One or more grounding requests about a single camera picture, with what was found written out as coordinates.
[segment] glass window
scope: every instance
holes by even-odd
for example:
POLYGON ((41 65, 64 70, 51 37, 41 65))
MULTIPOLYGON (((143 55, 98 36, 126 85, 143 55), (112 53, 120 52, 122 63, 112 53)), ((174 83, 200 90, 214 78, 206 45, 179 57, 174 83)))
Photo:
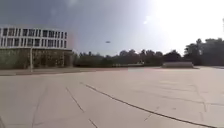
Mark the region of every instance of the glass window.
POLYGON ((41 46, 44 46, 44 39, 41 40, 41 46))
POLYGON ((0 42, 1 42, 1 43, 0 43, 0 46, 2 46, 2 45, 3 45, 3 41, 2 41, 2 38, 1 38, 0 42))
POLYGON ((47 37, 47 33, 48 33, 47 30, 43 30, 43 37, 47 37))
POLYGON ((65 32, 65 39, 67 39, 67 32, 65 32))
POLYGON ((52 31, 52 37, 54 38, 54 34, 55 34, 55 32, 54 31, 52 31))
POLYGON ((6 38, 4 39, 4 46, 6 46, 6 38))
POLYGON ((61 39, 63 39, 63 36, 64 36, 64 35, 63 35, 63 32, 61 32, 61 39))
POLYGON ((14 39, 14 46, 19 46, 19 38, 14 39))
POLYGON ((35 36, 37 37, 38 36, 38 29, 35 30, 35 36))
POLYGON ((57 38, 58 37, 58 32, 55 32, 55 38, 57 38))
POLYGON ((57 40, 54 40, 54 47, 56 47, 56 44, 57 44, 57 40))
POLYGON ((21 29, 19 29, 18 36, 20 36, 21 29))
POLYGON ((59 47, 59 40, 57 40, 57 48, 59 47))
POLYGON ((7 46, 13 46, 13 38, 8 38, 7 39, 7 46))
POLYGON ((38 34, 39 37, 40 37, 40 34, 41 34, 41 30, 39 29, 39 34, 38 34))
POLYGON ((23 29, 23 36, 27 36, 27 32, 28 32, 27 29, 23 29))
POLYGON ((27 39, 24 39, 24 46, 27 46, 27 39))
POLYGON ((61 40, 61 48, 63 47, 63 41, 61 40))
POLYGON ((7 36, 7 33, 8 33, 8 28, 4 28, 3 29, 3 36, 7 36))
POLYGON ((58 38, 60 38, 60 35, 61 35, 61 33, 60 33, 60 32, 58 32, 58 38))
POLYGON ((23 42, 23 38, 22 38, 22 39, 21 39, 21 44, 20 44, 20 45, 23 46, 23 43, 24 43, 24 42, 23 42))
POLYGON ((53 40, 48 40, 48 47, 53 47, 53 40))
POLYGON ((67 47, 67 41, 64 41, 64 48, 67 47))
POLYGON ((44 40, 44 46, 47 47, 47 40, 44 40))
POLYGON ((36 47, 40 46, 40 39, 35 39, 34 46, 36 46, 36 47))
POLYGON ((4 45, 4 43, 3 43, 3 38, 1 38, 1 46, 3 46, 4 45))
POLYGON ((14 28, 9 28, 9 34, 8 36, 14 36, 14 28))
POLYGON ((17 36, 17 33, 18 33, 18 29, 16 28, 15 36, 17 36))
POLYGON ((29 29, 29 35, 28 36, 34 36, 35 29, 29 29))
POLYGON ((27 46, 33 46, 33 39, 28 39, 27 46))

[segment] pavement joint line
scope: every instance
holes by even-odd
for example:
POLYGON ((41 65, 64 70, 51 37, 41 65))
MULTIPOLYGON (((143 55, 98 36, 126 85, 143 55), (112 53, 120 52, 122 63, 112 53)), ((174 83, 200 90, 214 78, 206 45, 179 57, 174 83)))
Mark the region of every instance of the pavement joint line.
POLYGON ((89 121, 90 121, 90 123, 91 123, 95 128, 98 128, 98 127, 96 126, 96 124, 95 124, 91 119, 89 119, 89 121))
POLYGON ((37 102, 37 106, 36 106, 36 110, 34 111, 34 115, 33 115, 33 120, 32 120, 32 128, 33 126, 35 125, 35 117, 36 117, 36 113, 38 111, 38 108, 40 106, 40 103, 45 95, 45 93, 47 92, 47 88, 48 86, 46 85, 45 89, 44 89, 44 92, 41 94, 40 98, 38 99, 38 102, 37 102))
POLYGON ((104 93, 104 92, 102 92, 102 91, 99 91, 99 90, 97 90, 96 88, 94 88, 94 87, 92 87, 92 86, 89 86, 89 85, 87 85, 87 84, 85 84, 85 83, 83 83, 83 82, 80 82, 80 84, 82 84, 82 85, 86 86, 87 88, 92 89, 92 90, 94 90, 94 91, 96 91, 96 92, 98 92, 98 93, 100 93, 100 94, 102 94, 102 95, 105 95, 105 96, 107 96, 107 97, 109 97, 109 98, 111 98, 111 99, 113 99, 113 100, 115 100, 115 101, 121 102, 121 103, 123 103, 123 104, 126 104, 126 105, 128 105, 128 106, 137 108, 137 109, 139 109, 139 110, 142 110, 142 111, 145 111, 145 112, 148 112, 148 113, 152 113, 152 114, 155 114, 155 115, 158 115, 158 116, 162 116, 162 117, 165 117, 165 118, 169 118, 169 119, 172 119, 172 120, 176 120, 176 121, 180 121, 180 122, 184 122, 184 123, 188 123, 188 124, 193 124, 193 125, 198 125, 198 126, 208 127, 208 128, 217 128, 217 127, 215 127, 215 126, 210 126, 210 125, 205 125, 205 124, 195 123, 195 122, 191 122, 191 121, 182 120, 182 119, 178 119, 178 118, 175 118, 175 117, 167 116, 167 115, 164 115, 164 114, 160 114, 160 113, 158 113, 158 112, 150 111, 150 110, 147 110, 147 109, 145 109, 145 108, 141 108, 141 107, 138 107, 138 106, 136 106, 136 105, 130 104, 130 103, 128 103, 128 102, 125 102, 125 101, 123 101, 123 100, 120 100, 120 99, 118 99, 118 98, 115 98, 115 97, 113 97, 113 96, 111 96, 111 95, 109 95, 109 94, 106 94, 106 93, 104 93))
POLYGON ((79 107, 79 109, 82 111, 82 113, 84 113, 85 111, 82 109, 82 107, 79 105, 78 101, 75 99, 75 97, 69 91, 68 87, 65 87, 65 88, 66 88, 67 92, 69 93, 69 95, 71 96, 71 98, 75 101, 75 103, 77 104, 77 106, 79 107))
POLYGON ((198 87, 196 85, 192 85, 195 88, 195 92, 197 93, 197 95, 201 98, 203 106, 204 106, 204 111, 207 112, 207 105, 205 103, 205 99, 200 95, 200 92, 198 90, 198 87))
POLYGON ((161 97, 161 98, 165 98, 165 99, 182 100, 182 101, 187 101, 187 102, 199 103, 199 104, 202 104, 204 106, 204 109, 206 109, 206 107, 205 107, 206 104, 224 107, 224 104, 220 104, 220 103, 205 103, 201 97, 200 98, 201 98, 202 101, 193 101, 193 100, 188 100, 188 99, 183 99, 183 98, 175 98, 175 97, 164 96, 164 95, 155 94, 155 93, 151 93, 151 92, 145 92, 145 91, 142 91, 142 90, 135 90, 135 92, 143 92, 143 93, 150 94, 152 96, 157 96, 157 97, 161 97))

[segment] building facade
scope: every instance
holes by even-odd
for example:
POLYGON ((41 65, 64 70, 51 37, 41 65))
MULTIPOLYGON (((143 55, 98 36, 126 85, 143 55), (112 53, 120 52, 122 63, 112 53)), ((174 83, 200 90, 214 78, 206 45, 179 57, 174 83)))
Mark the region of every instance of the building facade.
POLYGON ((36 68, 69 66, 72 43, 57 29, 0 27, 0 68, 28 68, 30 54, 36 68))

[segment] low wall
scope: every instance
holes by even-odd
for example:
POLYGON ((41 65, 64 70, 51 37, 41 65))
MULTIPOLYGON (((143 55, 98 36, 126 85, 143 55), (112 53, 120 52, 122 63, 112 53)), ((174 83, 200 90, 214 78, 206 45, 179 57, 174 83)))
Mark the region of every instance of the low wall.
POLYGON ((192 62, 165 62, 163 68, 194 68, 192 62))

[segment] paved plaza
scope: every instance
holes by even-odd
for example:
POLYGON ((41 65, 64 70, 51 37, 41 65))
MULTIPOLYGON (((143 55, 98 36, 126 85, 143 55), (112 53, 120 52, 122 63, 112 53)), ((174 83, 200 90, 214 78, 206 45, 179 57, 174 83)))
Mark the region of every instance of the paved plaza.
POLYGON ((6 128, 224 127, 224 69, 0 76, 0 117, 6 128))

